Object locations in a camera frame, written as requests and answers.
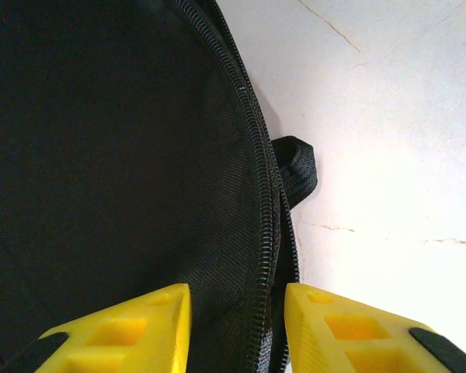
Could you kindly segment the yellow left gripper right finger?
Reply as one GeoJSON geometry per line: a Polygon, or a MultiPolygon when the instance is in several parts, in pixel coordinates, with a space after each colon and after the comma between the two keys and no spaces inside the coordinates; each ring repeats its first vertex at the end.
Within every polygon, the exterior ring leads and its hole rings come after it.
{"type": "Polygon", "coordinates": [[[284,304],[294,372],[466,372],[466,353],[428,326],[306,284],[284,304]]]}

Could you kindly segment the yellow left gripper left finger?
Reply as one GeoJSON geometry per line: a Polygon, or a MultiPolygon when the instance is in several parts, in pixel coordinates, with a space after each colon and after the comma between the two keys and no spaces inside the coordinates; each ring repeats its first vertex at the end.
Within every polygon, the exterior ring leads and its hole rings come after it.
{"type": "Polygon", "coordinates": [[[49,329],[0,372],[184,372],[191,297],[174,284],[49,329]]]}

